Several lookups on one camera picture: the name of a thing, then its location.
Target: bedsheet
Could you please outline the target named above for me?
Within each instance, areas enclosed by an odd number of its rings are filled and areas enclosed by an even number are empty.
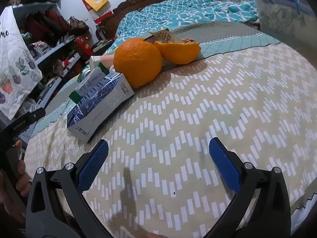
[[[264,47],[269,44],[280,43],[279,40],[256,29],[250,28],[245,24],[224,21],[195,23],[177,27],[171,32],[180,38],[194,39],[196,42],[199,42],[201,52],[196,60],[207,58],[216,54],[240,51],[249,47]],[[146,38],[148,36],[151,36],[151,34],[146,33],[141,35],[142,38]],[[113,55],[115,54],[115,51],[116,48],[107,54]],[[178,65],[165,62],[161,71],[163,72],[175,67],[178,67]],[[67,98],[75,89],[76,83],[75,79],[70,80],[53,98],[45,109],[46,113],[49,113],[49,115],[46,115],[37,122],[31,137],[34,137],[38,132],[47,128],[52,122],[57,121],[60,115],[68,113],[69,110],[74,107],[72,101]]]
[[[230,2],[216,0],[169,0],[129,12],[117,29],[117,40],[111,51],[131,37],[161,29],[207,21],[246,22],[257,20],[254,1]]]
[[[294,212],[317,191],[316,80],[283,43],[213,55],[160,73],[89,144],[61,116],[30,139],[27,171],[76,162],[103,138],[109,156],[84,197],[115,237],[121,225],[136,237],[203,237],[233,197],[208,153],[217,136],[244,162],[280,167]]]

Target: blue patterned blanket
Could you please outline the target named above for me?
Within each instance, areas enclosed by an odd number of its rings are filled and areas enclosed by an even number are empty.
[[[120,22],[118,39],[108,49],[115,49],[125,40],[147,32],[173,29],[178,26],[206,21],[246,22],[257,20],[254,1],[220,2],[216,0],[170,0],[129,12]]]

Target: toothpaste tube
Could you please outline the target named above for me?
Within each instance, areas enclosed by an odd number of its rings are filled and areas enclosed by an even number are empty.
[[[82,83],[69,95],[69,98],[78,103],[93,87],[95,87],[104,77],[109,74],[109,70],[102,63],[82,81]]]

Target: orange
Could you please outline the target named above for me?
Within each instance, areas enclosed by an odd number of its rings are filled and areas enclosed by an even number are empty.
[[[201,49],[196,42],[182,44],[155,41],[154,45],[165,60],[175,64],[187,64],[194,61]]]
[[[155,45],[142,38],[130,38],[118,46],[114,68],[124,74],[132,88],[139,88],[156,78],[162,69],[162,61]]]

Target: white box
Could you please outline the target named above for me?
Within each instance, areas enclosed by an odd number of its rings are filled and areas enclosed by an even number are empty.
[[[134,95],[123,74],[111,72],[105,79],[107,83],[101,89],[89,92],[67,115],[67,129],[83,142],[88,142],[116,108]]]

